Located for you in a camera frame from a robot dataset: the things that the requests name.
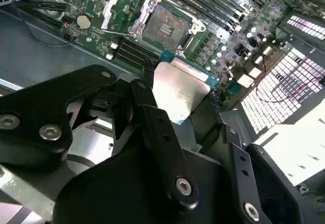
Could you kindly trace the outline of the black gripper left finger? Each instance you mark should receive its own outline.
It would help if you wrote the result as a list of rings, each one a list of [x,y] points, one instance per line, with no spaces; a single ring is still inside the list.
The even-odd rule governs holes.
[[[59,205],[107,202],[106,183],[118,196],[136,186],[158,207],[184,213],[199,202],[166,111],[158,108],[150,86],[126,82],[100,65],[91,65],[1,98],[1,162],[52,171],[65,159],[73,130],[96,117],[111,116],[122,152],[67,185]]]

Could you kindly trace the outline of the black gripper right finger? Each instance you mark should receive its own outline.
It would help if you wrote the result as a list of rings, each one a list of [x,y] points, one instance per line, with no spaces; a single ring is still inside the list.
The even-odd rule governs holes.
[[[195,109],[195,137],[200,153],[221,164],[241,222],[308,223],[299,191],[261,146],[243,145],[210,95]]]

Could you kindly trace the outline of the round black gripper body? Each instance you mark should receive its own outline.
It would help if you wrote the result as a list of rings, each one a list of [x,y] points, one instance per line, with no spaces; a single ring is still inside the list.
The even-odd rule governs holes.
[[[61,190],[54,223],[237,223],[221,166],[185,151],[199,203],[179,213],[167,200],[150,153],[134,146],[77,175]]]

